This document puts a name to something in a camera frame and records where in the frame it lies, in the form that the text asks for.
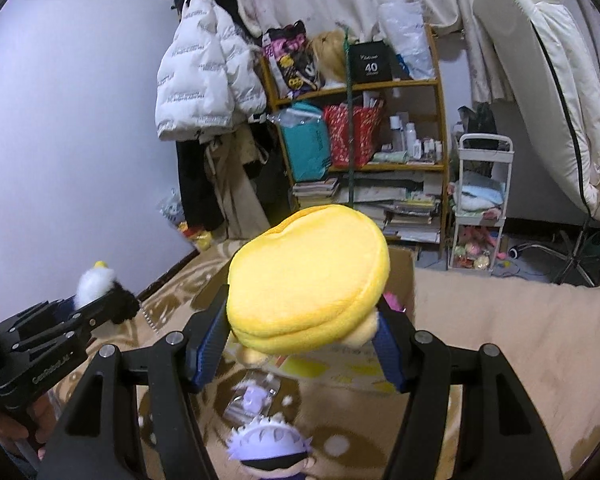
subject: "pink plush toy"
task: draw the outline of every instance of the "pink plush toy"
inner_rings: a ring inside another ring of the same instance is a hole
[[[477,256],[482,252],[482,248],[489,249],[496,247],[496,238],[491,236],[485,226],[464,226],[458,237],[458,244],[464,245],[466,252],[471,256]],[[497,253],[497,259],[505,260],[506,253]]]

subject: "white puffer jacket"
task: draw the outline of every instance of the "white puffer jacket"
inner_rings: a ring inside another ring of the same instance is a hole
[[[264,111],[267,97],[253,71],[254,49],[215,0],[185,0],[158,70],[160,139],[209,140]]]

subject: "metal screw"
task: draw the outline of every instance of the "metal screw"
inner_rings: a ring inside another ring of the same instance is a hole
[[[500,349],[492,343],[487,343],[485,346],[483,346],[482,351],[489,357],[497,357],[500,355]]]
[[[182,332],[171,332],[167,334],[166,340],[170,345],[177,345],[182,343],[184,336],[182,335]]]
[[[433,336],[431,335],[431,332],[427,332],[426,330],[418,330],[414,338],[418,343],[421,343],[423,345],[429,344],[433,341]]]
[[[111,357],[116,353],[116,347],[113,345],[104,345],[98,352],[102,357]]]

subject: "colorful bag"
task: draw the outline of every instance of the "colorful bag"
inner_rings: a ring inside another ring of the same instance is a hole
[[[324,120],[329,129],[331,163],[337,168],[349,165],[349,115],[347,105],[330,105],[324,109]],[[354,163],[364,166],[377,148],[376,131],[382,121],[382,103],[373,108],[353,107]]]
[[[319,90],[324,84],[307,46],[306,29],[302,21],[285,28],[270,28],[264,33],[262,50],[269,61],[280,97],[295,98]]]

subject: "bookshelf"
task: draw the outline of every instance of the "bookshelf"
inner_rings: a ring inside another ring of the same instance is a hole
[[[429,40],[429,47],[431,49],[431,57],[433,60],[433,66],[436,73],[436,77],[434,79],[425,79],[425,80],[410,80],[410,79],[395,79],[391,81],[382,81],[376,83],[364,83],[364,84],[354,84],[352,85],[352,89],[354,92],[365,91],[365,90],[386,90],[395,87],[408,87],[408,88],[433,88],[434,96],[436,101],[436,113],[435,114],[410,114],[410,120],[414,123],[436,123],[438,125],[438,140],[442,142],[442,161],[439,163],[431,164],[424,162],[408,162],[406,164],[399,163],[368,163],[362,166],[361,168],[355,168],[355,171],[363,171],[363,172],[376,172],[376,171],[435,171],[442,173],[442,189],[440,190],[440,256],[442,256],[443,250],[446,245],[446,219],[448,216],[448,197],[446,195],[446,188],[448,186],[449,179],[449,155],[448,155],[448,145],[446,138],[446,120],[445,120],[445,102],[444,102],[444,94],[442,89],[442,81],[440,79],[440,57],[438,55],[438,50],[436,47],[436,43],[434,41],[433,32],[431,27],[427,25],[427,39]],[[272,112],[277,112],[280,108],[287,107],[293,104],[296,101],[305,101],[305,100],[319,100],[320,98],[327,96],[334,96],[338,94],[342,94],[343,97],[346,97],[347,88],[346,86],[336,87],[336,88],[327,88],[318,90],[315,92],[307,92],[298,96],[295,99],[289,98],[281,98],[278,95],[278,89],[276,87],[273,76],[269,71],[269,64],[266,60],[263,60],[262,63],[262,72],[264,77],[264,86],[267,93],[267,101],[269,102],[269,107]],[[291,171],[291,166],[289,164],[288,155],[286,152],[286,144],[284,135],[280,127],[276,126],[278,131],[278,138],[280,140],[280,145],[282,147],[283,158],[285,161],[286,174],[289,179],[289,183],[291,186],[295,184],[293,173]],[[349,168],[336,168],[331,166],[329,168],[330,173],[343,173],[348,171]],[[388,236],[388,241],[394,241],[395,237]]]

